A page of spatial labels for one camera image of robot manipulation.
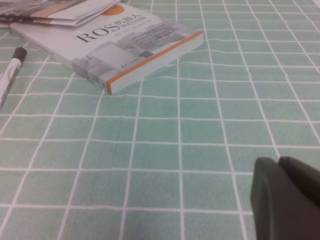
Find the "book spine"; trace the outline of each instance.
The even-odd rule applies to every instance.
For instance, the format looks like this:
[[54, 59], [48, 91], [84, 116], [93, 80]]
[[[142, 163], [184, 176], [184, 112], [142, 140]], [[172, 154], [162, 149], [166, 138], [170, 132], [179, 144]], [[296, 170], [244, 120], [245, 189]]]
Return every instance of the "book spine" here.
[[[16, 30], [14, 27], [10, 27], [10, 30], [12, 31], [12, 33], [14, 35], [16, 35], [17, 37], [21, 38], [22, 40], [24, 40], [25, 42], [27, 42], [28, 44], [40, 49], [42, 52], [46, 53], [47, 55], [49, 55], [50, 57], [52, 57], [53, 59], [55, 59], [56, 61], [58, 61], [59, 63], [65, 65], [67, 68], [71, 69], [72, 71], [74, 71], [76, 74], [81, 75], [82, 77], [86, 78], [85, 76], [83, 76], [80, 72], [77, 72], [73, 69], [71, 62], [66, 59], [65, 57], [61, 56], [60, 54], [57, 54], [55, 52], [52, 52], [48, 47], [44, 46], [43, 44], [32, 40], [30, 37], [24, 35], [23, 33], [19, 32], [18, 30]], [[89, 82], [92, 82], [93, 84], [97, 85], [98, 87], [105, 89], [105, 87], [98, 81], [93, 80], [93, 79], [88, 79], [86, 78]]]

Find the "table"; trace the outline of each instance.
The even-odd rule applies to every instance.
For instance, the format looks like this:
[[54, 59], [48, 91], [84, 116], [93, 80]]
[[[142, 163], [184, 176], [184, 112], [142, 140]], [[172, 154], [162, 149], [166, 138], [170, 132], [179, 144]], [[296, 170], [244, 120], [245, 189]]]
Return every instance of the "table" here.
[[312, 0], [129, 0], [203, 45], [115, 95], [0, 31], [0, 239], [253, 240], [257, 157], [320, 169]]

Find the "marker cap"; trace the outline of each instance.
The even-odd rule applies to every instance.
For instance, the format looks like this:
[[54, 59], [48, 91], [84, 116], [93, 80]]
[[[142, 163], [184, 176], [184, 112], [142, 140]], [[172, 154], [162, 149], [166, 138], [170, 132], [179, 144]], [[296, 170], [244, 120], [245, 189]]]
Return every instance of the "marker cap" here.
[[27, 55], [27, 50], [25, 50], [23, 47], [17, 47], [14, 51], [12, 58], [19, 59], [21, 62], [23, 62], [26, 58], [26, 55]]

